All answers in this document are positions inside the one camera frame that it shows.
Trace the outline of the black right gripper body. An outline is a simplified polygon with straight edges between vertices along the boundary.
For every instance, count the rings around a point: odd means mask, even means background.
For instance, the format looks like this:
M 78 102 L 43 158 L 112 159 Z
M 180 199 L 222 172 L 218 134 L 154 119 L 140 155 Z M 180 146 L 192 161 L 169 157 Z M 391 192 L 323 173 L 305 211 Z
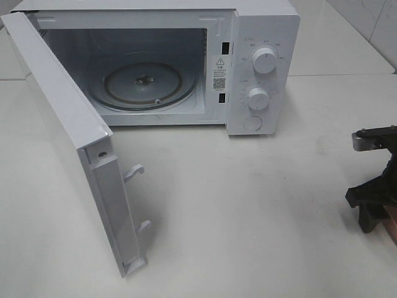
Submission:
M 387 188 L 396 188 L 396 147 L 390 147 L 388 150 L 391 159 L 383 171 L 383 183 Z

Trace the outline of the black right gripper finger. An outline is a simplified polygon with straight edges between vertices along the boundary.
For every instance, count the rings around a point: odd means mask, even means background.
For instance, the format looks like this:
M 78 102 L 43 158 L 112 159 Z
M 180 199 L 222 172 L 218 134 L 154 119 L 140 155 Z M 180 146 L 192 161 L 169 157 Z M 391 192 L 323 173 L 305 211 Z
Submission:
M 363 233 L 372 232 L 379 223 L 390 219 L 386 207 L 396 207 L 396 194 L 380 183 L 349 188 L 346 200 L 351 208 L 359 208 L 359 225 Z

